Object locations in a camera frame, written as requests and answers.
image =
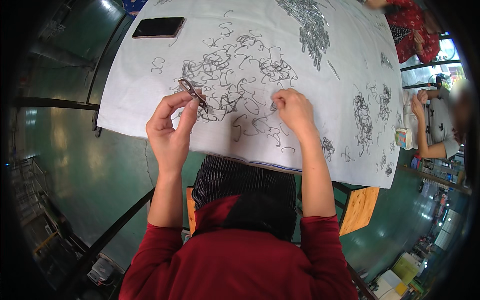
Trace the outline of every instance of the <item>green floor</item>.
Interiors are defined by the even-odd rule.
[[[64,33],[52,42],[89,59],[97,58],[122,14],[98,1],[81,1],[65,22]],[[109,65],[131,20],[126,18],[95,83],[91,103],[99,103]],[[39,59],[39,66],[63,66]],[[38,68],[30,82],[29,96],[84,102],[91,73],[75,68]],[[93,112],[62,108],[23,108],[18,117],[25,156],[36,156],[48,172],[54,203],[70,221],[74,232],[91,245],[135,202],[152,189],[158,167],[145,141],[103,131],[96,138],[91,131]],[[401,164],[411,152],[401,151]],[[193,185],[204,155],[190,153],[183,169],[183,186]],[[381,190],[370,224],[340,238],[347,261],[357,270],[366,269],[368,280],[389,267],[404,250],[409,251],[432,224],[422,214],[430,214],[433,201],[417,189],[420,179],[398,171],[392,189]],[[184,224],[188,226],[186,213]],[[140,211],[112,240],[104,252],[124,268],[138,249],[146,229],[146,209]],[[300,241],[297,231],[295,241]]]

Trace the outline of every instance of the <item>smartphone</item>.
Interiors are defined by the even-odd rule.
[[[183,17],[141,20],[132,37],[176,37],[184,21]]]

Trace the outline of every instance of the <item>right hand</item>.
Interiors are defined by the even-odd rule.
[[[313,106],[304,95],[292,88],[282,89],[272,96],[272,100],[278,108],[280,118],[299,140],[305,135],[318,132],[313,120]]]
[[[420,103],[420,101],[417,98],[417,95],[413,95],[412,100],[411,100],[411,105],[412,105],[412,112],[417,116],[417,119],[421,120],[422,118],[425,117],[424,111],[423,111],[423,105]]]
[[[415,31],[413,33],[413,41],[415,42],[415,44],[420,45],[420,46],[423,43],[425,43],[425,40],[423,39],[423,37],[421,36],[421,34],[418,31]]]

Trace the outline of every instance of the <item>red sweater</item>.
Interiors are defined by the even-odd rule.
[[[430,35],[423,27],[425,19],[421,8],[413,2],[413,0],[387,0],[393,5],[402,8],[401,11],[385,15],[387,22],[391,25],[408,28],[410,30],[418,30],[423,37],[423,54],[418,55],[419,60],[423,63],[431,62],[440,52],[440,41],[438,34]],[[410,57],[417,53],[415,50],[415,42],[413,41],[413,32],[406,36],[398,45],[395,45],[398,55],[398,62],[404,63]]]
[[[199,235],[148,224],[120,299],[358,299],[337,217],[300,222],[301,249],[266,232],[222,229],[238,196],[195,212]]]

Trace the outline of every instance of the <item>shelf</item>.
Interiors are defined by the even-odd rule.
[[[408,167],[405,167],[405,166],[401,166],[401,165],[397,165],[396,169],[397,170],[403,170],[403,171],[415,174],[418,177],[426,178],[426,179],[429,179],[431,181],[435,181],[437,183],[446,185],[446,186],[448,186],[450,188],[453,188],[453,189],[455,189],[459,192],[462,192],[464,194],[472,195],[472,190],[471,189],[464,188],[460,184],[455,184],[455,183],[449,182],[448,180],[438,178],[438,177],[436,177],[432,174],[427,174],[427,173],[424,173],[424,172],[421,172],[421,171],[418,171],[418,170],[415,170],[415,169],[412,169],[412,168],[408,168]]]

